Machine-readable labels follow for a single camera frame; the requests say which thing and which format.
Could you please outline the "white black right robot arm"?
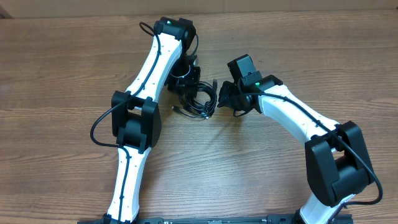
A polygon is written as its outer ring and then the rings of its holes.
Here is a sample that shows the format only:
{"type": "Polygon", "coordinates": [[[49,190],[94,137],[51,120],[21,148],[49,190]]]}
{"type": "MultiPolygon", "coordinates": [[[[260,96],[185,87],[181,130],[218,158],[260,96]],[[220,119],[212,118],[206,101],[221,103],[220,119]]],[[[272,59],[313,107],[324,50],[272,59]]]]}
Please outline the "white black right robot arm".
{"type": "Polygon", "coordinates": [[[235,117],[256,110],[283,126],[305,148],[305,205],[285,216],[287,223],[352,223],[339,214],[350,205],[374,205],[383,188],[371,164],[361,129],[327,118],[295,97],[276,77],[241,77],[222,84],[219,107],[235,117]]]}

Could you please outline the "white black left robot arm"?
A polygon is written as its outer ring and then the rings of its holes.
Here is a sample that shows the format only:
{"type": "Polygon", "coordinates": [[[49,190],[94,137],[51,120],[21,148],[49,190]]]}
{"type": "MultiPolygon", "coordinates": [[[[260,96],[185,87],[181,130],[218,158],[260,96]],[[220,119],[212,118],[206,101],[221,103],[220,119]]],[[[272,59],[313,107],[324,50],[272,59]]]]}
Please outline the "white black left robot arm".
{"type": "Polygon", "coordinates": [[[115,91],[111,107],[113,144],[118,150],[118,172],[108,211],[98,223],[135,223],[139,214],[139,192],[144,166],[162,129],[159,98],[163,87],[177,94],[195,96],[200,68],[196,56],[187,54],[197,37],[193,22],[162,17],[140,27],[153,37],[151,50],[136,79],[126,91],[115,91]]]}

